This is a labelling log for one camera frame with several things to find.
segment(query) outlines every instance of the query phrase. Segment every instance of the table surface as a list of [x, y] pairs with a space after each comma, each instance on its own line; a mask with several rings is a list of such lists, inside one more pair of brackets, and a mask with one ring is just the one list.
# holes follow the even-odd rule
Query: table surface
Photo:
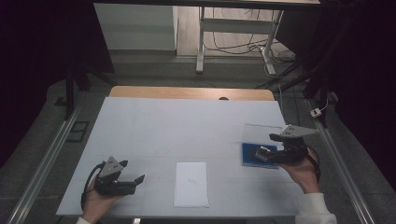
[[[197, 99], [197, 92], [207, 94]], [[114, 88], [104, 101], [57, 215], [81, 215], [80, 193], [90, 171], [113, 156], [129, 162], [119, 181], [146, 175], [135, 195], [114, 204], [109, 211], [113, 217], [295, 216], [295, 196], [302, 191], [283, 169], [241, 165], [247, 123], [285, 125], [272, 94], [254, 92], [257, 94], [207, 88]], [[186, 94], [194, 99], [180, 99]], [[219, 96], [247, 101], [211, 100]], [[176, 164], [193, 161], [206, 163], [209, 207], [174, 207]]]
[[184, 88], [184, 87], [142, 87], [116, 86], [111, 89], [111, 97], [141, 97], [162, 99], [202, 99], [218, 100], [227, 97], [229, 100], [274, 101], [274, 95], [268, 90]]

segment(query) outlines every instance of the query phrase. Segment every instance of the hand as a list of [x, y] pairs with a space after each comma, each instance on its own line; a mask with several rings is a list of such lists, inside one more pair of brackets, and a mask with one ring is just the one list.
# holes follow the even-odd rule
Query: hand
[[[311, 148], [308, 148], [308, 153], [315, 161], [318, 161]], [[320, 192], [315, 167], [307, 158], [297, 164], [279, 164], [279, 166], [289, 173], [291, 179], [301, 187], [304, 193]]]
[[87, 198], [84, 204], [82, 218], [90, 223], [96, 223], [111, 207], [111, 205], [123, 196], [104, 196], [94, 188], [95, 179], [87, 189]]

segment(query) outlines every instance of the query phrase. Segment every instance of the wire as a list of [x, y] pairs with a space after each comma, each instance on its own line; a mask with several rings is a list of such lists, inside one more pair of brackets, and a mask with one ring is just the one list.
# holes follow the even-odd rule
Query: wire
[[332, 27], [329, 27], [328, 30], [330, 31], [320, 43], [316, 44], [313, 47], [313, 49], [311, 49], [308, 53], [306, 53], [305, 55], [301, 55], [299, 57], [300, 62], [317, 61], [323, 55], [322, 53], [323, 49], [325, 49], [326, 45], [328, 45], [329, 42], [331, 42], [332, 38], [337, 33], [338, 26], [334, 24]]
[[[257, 15], [256, 20], [259, 19], [260, 12], [261, 12], [261, 10], [259, 9], [259, 13], [258, 13], [258, 15]], [[215, 8], [214, 8], [214, 7], [212, 8], [212, 16], [213, 16], [213, 18], [215, 18]], [[235, 55], [250, 53], [250, 52], [252, 52], [252, 51], [256, 48], [256, 47], [251, 47], [251, 46], [250, 46], [251, 44], [258, 44], [258, 43], [261, 43], [261, 42], [264, 42], [264, 41], [267, 40], [267, 39], [264, 39], [264, 40], [259, 40], [259, 41], [256, 41], [256, 42], [251, 42], [251, 40], [253, 39], [253, 36], [254, 36], [254, 34], [252, 34], [247, 44], [236, 45], [236, 46], [230, 46], [230, 47], [219, 47], [218, 44], [217, 44], [217, 42], [216, 42], [215, 32], [212, 32], [212, 36], [213, 36], [213, 42], [214, 42], [216, 48], [215, 48], [215, 49], [211, 49], [211, 48], [207, 47], [207, 46], [205, 45], [205, 43], [204, 43], [204, 48], [205, 48], [205, 49], [207, 49], [207, 50], [215, 50], [215, 51], [220, 51], [220, 52], [224, 52], [224, 53], [228, 53], [228, 54], [235, 54]], [[225, 50], [225, 49], [236, 49], [236, 48], [241, 48], [241, 47], [244, 47], [244, 46], [247, 46], [247, 47], [248, 47], [248, 50], [247, 50], [247, 51], [243, 51], [243, 52], [230, 52], [230, 51]]]
[[267, 71], [267, 64], [270, 62], [270, 60], [268, 60], [265, 64], [264, 64], [264, 72], [265, 72], [265, 74], [268, 76], [268, 77], [271, 77], [271, 78], [279, 78], [279, 79], [281, 79], [281, 78], [284, 78], [285, 76], [284, 76], [284, 74], [288, 74], [288, 73], [290, 73], [292, 70], [294, 70], [296, 67], [297, 67], [297, 62], [294, 62], [294, 63], [292, 63], [288, 68], [286, 68], [285, 69], [285, 71], [283, 71], [281, 74], [279, 74], [279, 75], [277, 75], [277, 76], [272, 76], [272, 75], [270, 75], [269, 73], [268, 73], [268, 71]]
[[283, 59], [282, 57], [279, 56], [283, 52], [292, 52], [289, 49], [285, 49], [285, 50], [280, 51], [277, 54], [277, 56], [274, 55], [274, 51], [271, 48], [270, 48], [269, 51], [271, 52], [271, 55], [269, 55], [270, 58], [273, 59], [274, 62], [276, 62], [276, 63], [294, 63], [296, 61], [294, 57], [285, 57], [286, 59]]
[[225, 18], [224, 13], [222, 12], [223, 9], [224, 7], [221, 8], [221, 15], [223, 15], [223, 18]]
[[84, 190], [81, 193], [81, 201], [80, 201], [82, 211], [84, 211], [84, 204], [85, 204], [87, 193], [90, 192], [90, 190], [87, 190], [87, 188], [90, 185], [91, 178], [92, 178], [93, 174], [96, 172], [96, 170], [97, 169], [101, 169], [102, 170], [103, 167], [105, 167], [105, 164], [106, 164], [105, 161], [103, 161], [100, 164], [97, 164], [95, 166], [95, 168], [93, 168], [93, 170], [91, 171], [90, 175], [88, 176], [87, 182], [85, 182]]
[[58, 220], [56, 220], [55, 224], [61, 223], [61, 221], [62, 221], [63, 218], [64, 218], [64, 217], [59, 217]]
[[211, 82], [209, 82], [209, 81], [204, 80], [204, 82], [207, 83], [207, 84], [209, 84], [209, 85], [211, 85], [211, 86], [214, 87], [214, 88], [217, 88], [217, 86], [216, 86], [215, 84], [213, 84], [213, 83], [211, 83]]
[[249, 9], [248, 11], [246, 11], [244, 14], [247, 14], [250, 12], [250, 16], [247, 18], [248, 20], [250, 20], [250, 18], [253, 17], [253, 9]]
[[318, 164], [318, 166], [320, 166], [320, 158], [319, 158], [318, 152], [314, 148], [312, 148], [311, 146], [307, 146], [307, 147], [312, 149], [312, 151], [314, 152], [315, 156], [317, 157], [317, 164]]
[[299, 112], [298, 106], [297, 106], [297, 99], [296, 99], [296, 90], [295, 90], [295, 86], [293, 86], [293, 99], [294, 99], [294, 105], [296, 106], [297, 124], [298, 124], [298, 126], [300, 126], [300, 125], [301, 125], [301, 123], [300, 123], [300, 112]]
[[337, 10], [335, 11], [334, 17], [336, 18], [338, 16], [338, 12], [340, 11], [340, 7], [341, 7], [341, 2], [340, 0], [329, 0], [330, 2], [337, 2], [338, 3], [338, 7]]
[[[286, 68], [285, 71], [283, 71], [280, 75], [278, 75], [278, 76], [275, 77], [275, 78], [276, 78], [276, 79], [281, 79], [281, 78], [285, 77], [288, 73], [290, 73], [290, 72], [293, 71], [295, 68], [297, 68], [298, 65], [299, 65], [299, 63], [294, 62], [294, 63], [291, 64], [288, 68]], [[257, 85], [257, 86], [255, 87], [255, 89], [259, 89], [259, 88], [261, 88], [261, 87], [267, 87], [268, 85], [273, 84], [273, 82], [275, 82], [275, 81], [276, 81], [275, 79], [270, 80], [270, 81], [267, 81], [267, 82], [265, 82], [265, 83], [263, 83], [263, 84]]]
[[282, 113], [283, 119], [284, 119], [286, 122], [288, 122], [288, 121], [285, 119], [285, 116], [283, 115], [282, 90], [280, 89], [280, 85], [277, 85], [277, 86], [279, 87], [280, 113]]
[[265, 62], [264, 63], [264, 72], [265, 72], [265, 75], [267, 75], [268, 77], [271, 77], [271, 78], [283, 78], [284, 76], [282, 76], [284, 73], [289, 73], [289, 72], [291, 72], [291, 71], [289, 71], [289, 69], [294, 69], [295, 67], [294, 66], [296, 66], [296, 60], [290, 60], [290, 61], [284, 61], [284, 62], [277, 62], [276, 61], [276, 57], [274, 57], [274, 52], [272, 51], [272, 49], [270, 48], [270, 50], [269, 50], [269, 52], [271, 52], [271, 55], [269, 55], [269, 57], [270, 57], [270, 60], [273, 60], [274, 62], [276, 62], [276, 63], [293, 63], [291, 66], [289, 66], [282, 74], [280, 74], [280, 75], [278, 75], [278, 76], [271, 76], [270, 74], [269, 74], [269, 72], [268, 72], [268, 70], [267, 70], [267, 64], [270, 62], [270, 60], [268, 60], [267, 62]]
[[328, 104], [329, 104], [329, 98], [326, 99], [326, 105], [325, 105], [323, 108], [321, 108], [320, 111], [326, 109], [326, 107], [327, 107]]

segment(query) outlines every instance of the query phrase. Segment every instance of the dark background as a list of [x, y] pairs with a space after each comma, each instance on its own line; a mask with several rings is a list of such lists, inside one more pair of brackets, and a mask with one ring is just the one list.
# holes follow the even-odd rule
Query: dark background
[[[0, 165], [12, 154], [69, 69], [87, 64], [113, 72], [93, 4], [88, 0], [0, 2]], [[89, 88], [87, 83], [82, 88]]]
[[[70, 67], [85, 63], [102, 72], [113, 70], [92, 2], [3, 0], [0, 4], [3, 165], [46, 102], [48, 87], [64, 79]], [[330, 91], [339, 98], [337, 114], [396, 189], [391, 141], [396, 137], [392, 130], [394, 5], [367, 1], [334, 54], [329, 72]], [[318, 26], [312, 43], [326, 37], [325, 27]]]

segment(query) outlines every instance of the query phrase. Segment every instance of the sheet of paper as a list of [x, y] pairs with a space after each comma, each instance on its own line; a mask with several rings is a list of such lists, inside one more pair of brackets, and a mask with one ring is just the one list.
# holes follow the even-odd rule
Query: sheet of paper
[[209, 207], [205, 162], [177, 163], [174, 207]]

